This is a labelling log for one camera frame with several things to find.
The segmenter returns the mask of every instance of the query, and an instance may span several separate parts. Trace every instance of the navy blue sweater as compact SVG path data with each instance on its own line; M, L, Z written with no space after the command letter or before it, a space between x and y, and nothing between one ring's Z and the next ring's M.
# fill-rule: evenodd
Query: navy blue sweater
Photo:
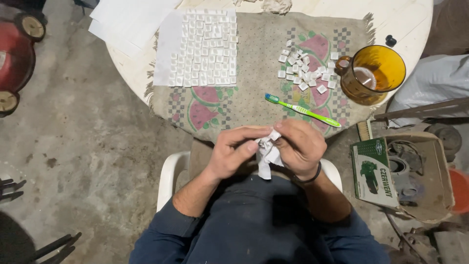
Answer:
M286 179L233 176L200 218L181 214L169 200L136 241L129 263L390 263L355 210L325 224L311 218L306 201Z

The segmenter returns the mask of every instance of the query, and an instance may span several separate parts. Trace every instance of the toothbrush handle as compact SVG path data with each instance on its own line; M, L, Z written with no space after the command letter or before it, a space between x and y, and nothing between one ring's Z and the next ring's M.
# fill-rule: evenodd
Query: toothbrush handle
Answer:
M310 117L313 117L313 118L315 118L319 121L322 121L322 122L324 122L324 123L326 123L330 126L333 126L333 127L339 127L339 128L342 127L342 125L339 122L335 121L334 119L331 119L331 118L328 118L328 117L325 117L325 116L320 116L320 115L315 114L315 113L313 113L313 112L311 112L311 111L309 111L309 110L307 110L307 109L305 109L301 106L292 105L292 104L289 104L289 105L291 106L289 108L295 110L296 112L298 112L300 114L308 115Z

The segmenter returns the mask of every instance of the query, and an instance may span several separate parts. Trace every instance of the man's left hand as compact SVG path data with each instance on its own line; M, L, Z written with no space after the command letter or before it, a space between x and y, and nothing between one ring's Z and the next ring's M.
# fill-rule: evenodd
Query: man's left hand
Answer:
M268 126L241 126L222 131L205 168L206 175L217 180L231 177L259 148L253 139L266 137L271 132Z

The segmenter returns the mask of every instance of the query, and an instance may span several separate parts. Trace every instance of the amber glass mug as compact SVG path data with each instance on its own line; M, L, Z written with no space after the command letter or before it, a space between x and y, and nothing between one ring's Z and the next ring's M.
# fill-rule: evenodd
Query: amber glass mug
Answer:
M348 66L342 67L341 61L348 61ZM397 89L406 76L406 66L401 56L379 45L364 47L353 57L342 56L335 67L342 76L342 91L362 105L379 103L387 92Z

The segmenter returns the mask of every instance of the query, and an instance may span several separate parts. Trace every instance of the cardboard box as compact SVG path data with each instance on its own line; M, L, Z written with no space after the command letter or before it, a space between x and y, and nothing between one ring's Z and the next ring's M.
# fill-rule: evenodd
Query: cardboard box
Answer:
M422 187L418 206L402 206L389 171L387 143L407 140L425 156L422 176L414 177ZM451 216L454 206L442 142L428 132L400 133L350 145L356 198L402 212L424 223L438 223Z

